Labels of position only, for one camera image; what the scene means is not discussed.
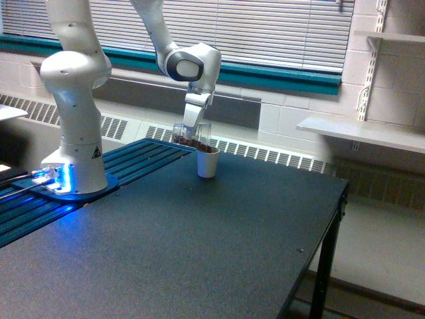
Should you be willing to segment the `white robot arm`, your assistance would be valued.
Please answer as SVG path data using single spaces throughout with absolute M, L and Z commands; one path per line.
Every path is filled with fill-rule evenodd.
M 188 132 L 200 123 L 212 104 L 221 53 L 199 43 L 181 48 L 172 39 L 163 17 L 161 1 L 133 1 L 153 43 L 160 71 L 188 84 L 183 125 Z M 42 160 L 44 174 L 58 195 L 83 195 L 108 186 L 102 157 L 101 115 L 93 90 L 103 86 L 112 73 L 109 58 L 94 30 L 88 1 L 47 1 L 52 31 L 62 50 L 46 58 L 41 78 L 53 95 L 60 118 L 59 148 Z

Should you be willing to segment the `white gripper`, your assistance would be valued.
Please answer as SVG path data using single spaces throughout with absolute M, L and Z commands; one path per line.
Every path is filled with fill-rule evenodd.
M 197 125 L 203 119 L 205 110 L 212 104 L 211 93 L 187 93 L 183 116 L 184 138 L 197 138 Z

